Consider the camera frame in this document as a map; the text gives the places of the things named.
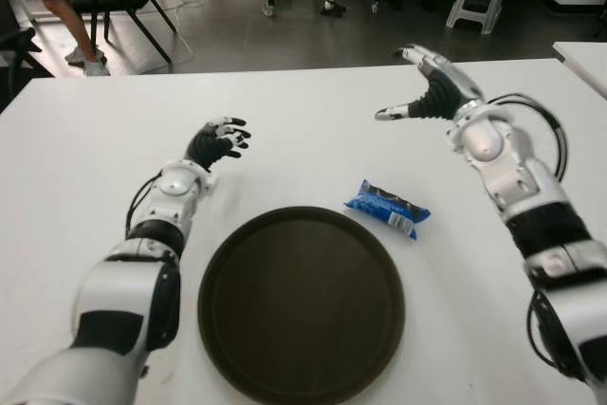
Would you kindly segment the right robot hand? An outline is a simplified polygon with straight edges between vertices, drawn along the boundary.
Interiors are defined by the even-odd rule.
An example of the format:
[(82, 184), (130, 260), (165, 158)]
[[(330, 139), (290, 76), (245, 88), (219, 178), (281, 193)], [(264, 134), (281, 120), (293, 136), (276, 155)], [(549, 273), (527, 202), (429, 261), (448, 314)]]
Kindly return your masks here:
[(415, 65), (427, 80), (428, 89), (415, 101), (378, 110), (376, 120), (454, 120), (463, 106), (484, 103), (479, 86), (443, 55), (416, 44), (400, 47), (394, 55)]

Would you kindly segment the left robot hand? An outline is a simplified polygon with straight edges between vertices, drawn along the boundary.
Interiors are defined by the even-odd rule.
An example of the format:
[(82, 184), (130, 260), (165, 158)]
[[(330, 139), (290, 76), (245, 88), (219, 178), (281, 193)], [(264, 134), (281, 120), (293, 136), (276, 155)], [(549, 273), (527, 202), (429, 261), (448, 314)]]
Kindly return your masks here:
[(187, 146), (185, 158), (209, 172), (223, 157), (240, 158), (240, 150), (248, 148), (251, 134), (244, 129), (247, 123), (234, 117), (209, 120), (194, 135)]

